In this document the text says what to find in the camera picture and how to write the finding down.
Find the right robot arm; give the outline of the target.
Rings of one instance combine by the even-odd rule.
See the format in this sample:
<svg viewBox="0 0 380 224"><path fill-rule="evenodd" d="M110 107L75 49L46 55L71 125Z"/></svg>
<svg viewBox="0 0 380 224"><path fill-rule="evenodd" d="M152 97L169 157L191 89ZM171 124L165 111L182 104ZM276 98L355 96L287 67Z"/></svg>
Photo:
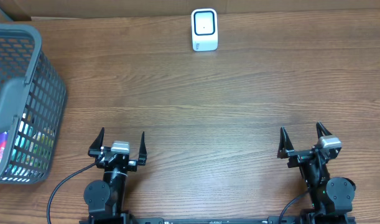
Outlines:
<svg viewBox="0 0 380 224"><path fill-rule="evenodd" d="M292 199L281 211L278 223L355 223L348 213L353 210L355 183L345 177L331 177L327 169L330 160L339 155L342 142L321 122L316 123L318 141L310 149L295 150L284 127L280 129L279 159L287 159L287 167L298 167L306 191ZM285 217L286 211L301 198L310 196L312 208L303 209L297 217Z"/></svg>

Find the white barcode scanner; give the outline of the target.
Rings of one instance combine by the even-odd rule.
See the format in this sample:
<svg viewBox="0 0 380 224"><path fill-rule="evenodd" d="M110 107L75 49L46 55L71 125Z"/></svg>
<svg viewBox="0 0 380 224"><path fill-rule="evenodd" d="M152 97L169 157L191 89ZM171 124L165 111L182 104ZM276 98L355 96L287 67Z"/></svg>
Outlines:
<svg viewBox="0 0 380 224"><path fill-rule="evenodd" d="M192 48L209 52L218 48L218 16L214 9L196 9L191 14Z"/></svg>

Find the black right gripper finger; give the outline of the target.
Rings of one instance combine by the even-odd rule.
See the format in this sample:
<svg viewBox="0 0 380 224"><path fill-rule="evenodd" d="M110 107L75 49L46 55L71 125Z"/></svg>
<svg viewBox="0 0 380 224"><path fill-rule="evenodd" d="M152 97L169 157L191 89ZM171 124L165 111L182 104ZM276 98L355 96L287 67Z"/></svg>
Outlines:
<svg viewBox="0 0 380 224"><path fill-rule="evenodd" d="M280 128L280 143L277 151L279 159L288 158L294 152L294 147L284 127Z"/></svg>
<svg viewBox="0 0 380 224"><path fill-rule="evenodd" d="M329 130L327 130L327 128L324 127L320 121L316 123L316 129L318 138L321 138L323 136L331 136L331 132L329 132Z"/></svg>

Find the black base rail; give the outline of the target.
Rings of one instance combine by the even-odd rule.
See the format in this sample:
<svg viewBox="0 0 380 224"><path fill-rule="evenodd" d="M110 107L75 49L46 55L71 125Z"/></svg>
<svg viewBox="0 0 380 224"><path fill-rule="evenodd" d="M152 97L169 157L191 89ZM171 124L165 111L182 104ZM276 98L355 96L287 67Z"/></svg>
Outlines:
<svg viewBox="0 0 380 224"><path fill-rule="evenodd" d="M109 220L94 221L90 217L86 220L80 220L79 224L90 223L135 223L135 224L296 224L304 223L299 217L284 217L279 222L278 216L269 216L268 218L235 218L235 219L170 219L166 220L161 217L154 218L135 218L133 215L121 218L112 218Z"/></svg>

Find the grey plastic mesh basket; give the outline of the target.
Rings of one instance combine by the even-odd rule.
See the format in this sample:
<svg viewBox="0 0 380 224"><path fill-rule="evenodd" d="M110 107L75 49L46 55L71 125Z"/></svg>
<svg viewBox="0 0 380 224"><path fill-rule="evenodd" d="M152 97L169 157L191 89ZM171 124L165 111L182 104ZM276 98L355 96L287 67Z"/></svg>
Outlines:
<svg viewBox="0 0 380 224"><path fill-rule="evenodd" d="M35 27L0 24L0 184L34 184L50 174L67 88Z"/></svg>

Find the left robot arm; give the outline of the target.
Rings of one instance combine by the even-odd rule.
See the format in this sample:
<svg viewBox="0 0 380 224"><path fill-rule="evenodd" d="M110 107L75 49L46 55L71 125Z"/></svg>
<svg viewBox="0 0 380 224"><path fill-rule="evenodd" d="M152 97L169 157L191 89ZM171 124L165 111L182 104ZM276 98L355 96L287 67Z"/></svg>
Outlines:
<svg viewBox="0 0 380 224"><path fill-rule="evenodd" d="M95 158L95 166L103 169L103 178L89 183L83 194L88 206L88 218L82 223L137 223L129 211L123 209L123 200L128 172L137 171L147 160L144 136L141 136L139 156L130 159L130 144L115 141L112 146L103 146L104 128L88 150L88 155Z"/></svg>

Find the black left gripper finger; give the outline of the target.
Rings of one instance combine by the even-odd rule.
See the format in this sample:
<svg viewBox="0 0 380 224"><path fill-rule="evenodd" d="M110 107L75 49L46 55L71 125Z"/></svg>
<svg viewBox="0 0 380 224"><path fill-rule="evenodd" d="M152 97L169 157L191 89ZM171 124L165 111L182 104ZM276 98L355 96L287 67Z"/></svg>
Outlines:
<svg viewBox="0 0 380 224"><path fill-rule="evenodd" d="M139 156L137 160L138 165L145 165L147 160L147 149L145 144L145 132L142 132L141 144L139 148Z"/></svg>
<svg viewBox="0 0 380 224"><path fill-rule="evenodd" d="M93 141L91 146L88 149L88 155L89 156L100 156L102 153L102 146L103 146L103 138L104 138L104 127L101 128L99 135L97 138Z"/></svg>

